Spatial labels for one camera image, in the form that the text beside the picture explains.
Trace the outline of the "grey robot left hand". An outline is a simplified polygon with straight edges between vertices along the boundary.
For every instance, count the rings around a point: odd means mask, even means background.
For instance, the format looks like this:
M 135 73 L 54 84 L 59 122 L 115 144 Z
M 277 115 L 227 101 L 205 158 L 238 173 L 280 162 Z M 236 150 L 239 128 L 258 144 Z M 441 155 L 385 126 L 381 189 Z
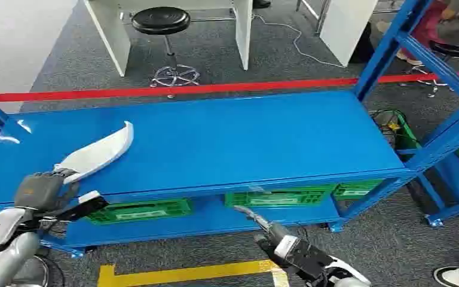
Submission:
M 74 170 L 62 168 L 25 176 L 15 194 L 14 206 L 40 213 L 62 210 L 78 193 L 79 183 L 64 183 L 65 179 L 76 174 Z

